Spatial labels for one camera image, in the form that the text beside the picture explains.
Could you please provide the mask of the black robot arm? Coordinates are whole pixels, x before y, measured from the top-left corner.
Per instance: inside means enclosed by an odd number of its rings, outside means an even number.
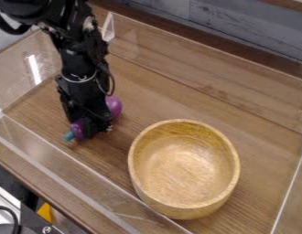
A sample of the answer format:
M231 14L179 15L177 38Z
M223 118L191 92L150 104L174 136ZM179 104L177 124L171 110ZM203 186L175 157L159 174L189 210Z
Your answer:
M63 61L56 88L71 137L88 139L113 126L107 97L115 91L109 43L88 0L0 0L0 29L22 35L31 27L50 35Z

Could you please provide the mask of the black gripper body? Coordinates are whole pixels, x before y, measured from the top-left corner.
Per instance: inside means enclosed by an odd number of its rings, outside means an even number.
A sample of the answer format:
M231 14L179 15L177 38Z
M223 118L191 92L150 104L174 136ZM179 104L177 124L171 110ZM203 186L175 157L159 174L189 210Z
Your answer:
M109 43L103 39L94 15L72 15L51 31L51 40L63 61L58 89L62 88L84 110L109 109Z

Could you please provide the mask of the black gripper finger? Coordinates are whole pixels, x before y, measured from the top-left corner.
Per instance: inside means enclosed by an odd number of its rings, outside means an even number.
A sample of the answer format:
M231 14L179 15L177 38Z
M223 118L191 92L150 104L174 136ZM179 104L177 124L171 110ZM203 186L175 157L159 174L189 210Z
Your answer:
M107 132L111 126L111 117L110 109L100 112L84 110L82 116L84 136L94 137L98 133Z
M79 119L79 106L75 104L70 95L62 88L59 88L58 91L60 94L66 117L71 122L75 122Z

